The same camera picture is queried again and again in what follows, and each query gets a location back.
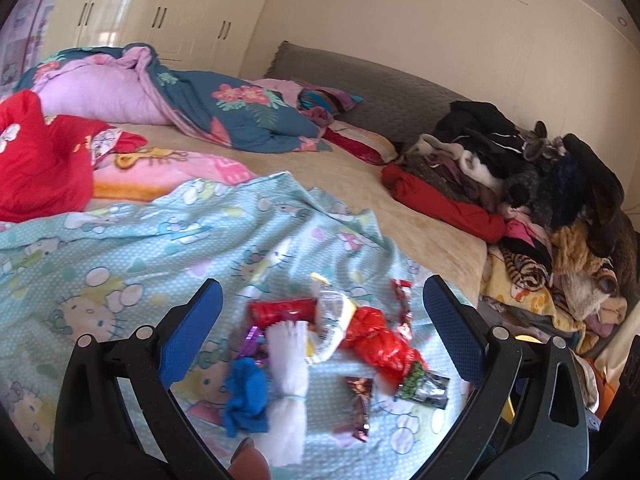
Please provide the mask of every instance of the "red candy wrapper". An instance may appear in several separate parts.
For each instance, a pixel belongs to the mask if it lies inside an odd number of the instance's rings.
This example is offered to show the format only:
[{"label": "red candy wrapper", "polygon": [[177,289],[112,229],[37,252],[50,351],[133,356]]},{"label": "red candy wrapper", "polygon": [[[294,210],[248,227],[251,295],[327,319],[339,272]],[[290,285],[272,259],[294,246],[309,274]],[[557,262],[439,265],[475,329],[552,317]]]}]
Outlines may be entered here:
[{"label": "red candy wrapper", "polygon": [[400,302],[400,325],[396,328],[396,332],[405,341],[411,341],[412,319],[414,314],[411,312],[411,282],[407,280],[391,280],[391,286],[394,288],[396,298]]},{"label": "red candy wrapper", "polygon": [[353,401],[353,437],[361,442],[369,440],[369,413],[373,380],[366,377],[345,377],[349,389],[356,394]]},{"label": "red candy wrapper", "polygon": [[396,388],[409,373],[414,361],[426,367],[420,352],[388,328],[380,328],[356,341],[353,348],[368,365],[380,368],[381,375]]},{"label": "red candy wrapper", "polygon": [[386,320],[382,312],[372,306],[361,306],[353,314],[349,327],[347,328],[347,335],[342,340],[342,343],[340,343],[339,348],[353,348],[356,341],[385,326]]},{"label": "red candy wrapper", "polygon": [[308,321],[316,319],[316,299],[285,301],[252,301],[249,310],[254,325],[265,330],[268,326],[281,321]]}]

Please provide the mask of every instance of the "green candy wrapper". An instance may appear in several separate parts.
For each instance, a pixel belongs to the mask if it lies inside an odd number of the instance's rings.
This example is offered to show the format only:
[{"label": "green candy wrapper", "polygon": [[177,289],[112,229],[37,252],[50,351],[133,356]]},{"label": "green candy wrapper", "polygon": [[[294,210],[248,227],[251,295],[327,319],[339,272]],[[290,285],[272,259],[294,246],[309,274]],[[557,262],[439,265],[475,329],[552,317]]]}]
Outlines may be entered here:
[{"label": "green candy wrapper", "polygon": [[430,372],[421,362],[414,361],[402,384],[396,391],[396,398],[426,404],[444,410],[447,406],[449,378]]}]

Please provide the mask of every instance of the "pink blanket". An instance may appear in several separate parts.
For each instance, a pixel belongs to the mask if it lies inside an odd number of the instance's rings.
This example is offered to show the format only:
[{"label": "pink blanket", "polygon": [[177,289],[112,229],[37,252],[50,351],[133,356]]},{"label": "pink blanket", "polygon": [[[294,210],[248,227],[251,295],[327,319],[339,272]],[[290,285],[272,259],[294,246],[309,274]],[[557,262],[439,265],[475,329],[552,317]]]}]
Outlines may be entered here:
[{"label": "pink blanket", "polygon": [[[120,59],[98,54],[72,61],[60,70],[43,70],[43,77],[33,86],[42,111],[107,123],[174,124],[140,84],[144,65],[138,66],[139,53],[133,48]],[[73,77],[60,77],[69,72]]]},{"label": "pink blanket", "polygon": [[188,180],[204,179],[196,183],[193,193],[184,196],[195,202],[204,194],[222,193],[226,186],[237,186],[256,176],[224,156],[147,147],[107,156],[94,171],[94,198],[149,202]]}]

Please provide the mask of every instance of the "beige bed sheet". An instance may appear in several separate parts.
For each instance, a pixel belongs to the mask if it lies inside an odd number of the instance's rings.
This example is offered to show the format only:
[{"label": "beige bed sheet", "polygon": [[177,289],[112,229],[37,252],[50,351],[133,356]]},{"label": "beige bed sheet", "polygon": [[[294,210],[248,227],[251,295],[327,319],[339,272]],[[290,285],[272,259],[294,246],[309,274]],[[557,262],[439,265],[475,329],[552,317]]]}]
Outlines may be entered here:
[{"label": "beige bed sheet", "polygon": [[[366,164],[336,146],[332,152],[265,155],[192,139],[172,126],[124,124],[122,127],[145,136],[150,146],[227,156],[260,175],[287,170],[305,188],[324,189],[340,198],[351,210],[369,208],[376,214],[382,234],[393,238],[402,252],[451,280],[474,305],[478,302],[486,244],[396,202],[380,183],[380,168]],[[93,201],[90,207],[101,202]]]}]

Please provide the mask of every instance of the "wall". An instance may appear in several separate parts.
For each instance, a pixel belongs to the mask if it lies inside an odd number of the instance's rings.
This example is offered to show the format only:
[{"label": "wall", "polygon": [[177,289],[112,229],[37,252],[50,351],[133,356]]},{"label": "wall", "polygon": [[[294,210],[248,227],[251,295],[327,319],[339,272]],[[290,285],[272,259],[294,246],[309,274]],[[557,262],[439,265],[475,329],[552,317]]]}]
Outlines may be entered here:
[{"label": "wall", "polygon": [[581,0],[267,0],[242,76],[262,75],[282,40],[494,102],[520,126],[542,119],[550,136],[574,132],[630,182],[640,54]]}]

